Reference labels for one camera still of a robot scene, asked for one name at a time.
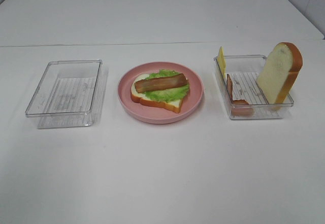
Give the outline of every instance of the clear plastic container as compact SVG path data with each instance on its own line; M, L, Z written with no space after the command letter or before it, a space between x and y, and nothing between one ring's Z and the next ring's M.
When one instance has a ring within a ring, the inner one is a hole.
M48 63L25 111L38 129L90 126L99 121L107 72L101 60Z
M294 101L290 94L282 104L269 104L263 92L256 83L256 78L262 71L266 57L264 55L230 55L224 56L226 75L233 82L233 100L227 89L226 76L223 78L217 57L216 78L223 102L230 119L275 119L283 118ZM235 100L245 100L248 105L235 104Z

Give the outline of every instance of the yellow cheese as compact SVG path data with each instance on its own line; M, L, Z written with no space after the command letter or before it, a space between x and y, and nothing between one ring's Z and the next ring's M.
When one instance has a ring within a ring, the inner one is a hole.
M220 46L219 54L217 56L217 61L221 70L221 74L223 75L223 79L225 79L225 59L223 56L223 48Z

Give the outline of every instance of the white tabletop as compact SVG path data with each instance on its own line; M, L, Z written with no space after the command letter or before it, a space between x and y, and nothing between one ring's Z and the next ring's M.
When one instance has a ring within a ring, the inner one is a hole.
M322 39L287 0L6 0L0 46Z
M228 118L213 75L226 55L274 42L0 48L1 223L322 223L325 219L324 41L293 41L304 65L284 119ZM38 130L24 110L46 64L100 58L109 68L102 119ZM117 97L136 65L172 61L204 84L188 118L153 125Z

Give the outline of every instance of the lettuce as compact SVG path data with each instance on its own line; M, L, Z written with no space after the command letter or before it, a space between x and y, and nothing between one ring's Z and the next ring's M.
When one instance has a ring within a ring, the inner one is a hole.
M151 73L146 79L151 78L161 78L161 77L172 77L179 74L178 72L172 70L161 69L158 73ZM180 100L184 98L189 91L189 84L181 86L178 88L168 88L165 90L156 90L156 91L146 91L144 94L146 97L150 98L153 101L164 101L171 102L175 100Z

